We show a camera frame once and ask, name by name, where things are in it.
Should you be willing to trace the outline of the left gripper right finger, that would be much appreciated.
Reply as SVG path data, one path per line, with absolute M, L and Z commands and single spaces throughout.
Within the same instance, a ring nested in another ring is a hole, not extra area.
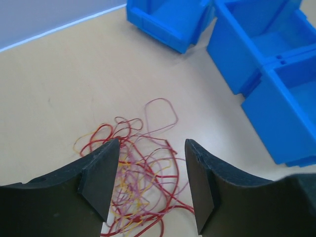
M 192 139 L 185 142 L 185 157 L 199 235 L 315 236 L 315 174 L 264 179 L 219 159 Z

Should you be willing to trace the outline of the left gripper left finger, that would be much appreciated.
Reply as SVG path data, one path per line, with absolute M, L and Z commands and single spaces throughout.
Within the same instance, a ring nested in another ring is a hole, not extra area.
M 119 141 L 28 183 L 0 188 L 3 237 L 98 237 L 107 221 Z

